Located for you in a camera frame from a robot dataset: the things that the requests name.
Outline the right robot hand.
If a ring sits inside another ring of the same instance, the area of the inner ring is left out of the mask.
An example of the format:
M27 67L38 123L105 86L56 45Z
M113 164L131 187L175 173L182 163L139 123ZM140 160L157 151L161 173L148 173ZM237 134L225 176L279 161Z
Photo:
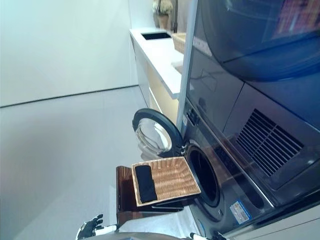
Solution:
M190 233L190 238L192 240L225 240L225 238L219 233L214 235L214 236L212 236L211 238L209 238L209 237L204 237L204 236L198 235L198 234L196 234L194 232L191 232Z

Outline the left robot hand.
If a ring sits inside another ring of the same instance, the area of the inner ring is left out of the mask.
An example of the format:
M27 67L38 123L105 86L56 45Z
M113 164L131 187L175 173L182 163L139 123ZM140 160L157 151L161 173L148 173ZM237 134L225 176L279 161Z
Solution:
M112 224L108 226L103 225L103 214L95 216L89 221L85 221L81 227L78 229L75 236L76 240L83 240L86 238L105 235L111 232L115 232L119 229L118 224Z

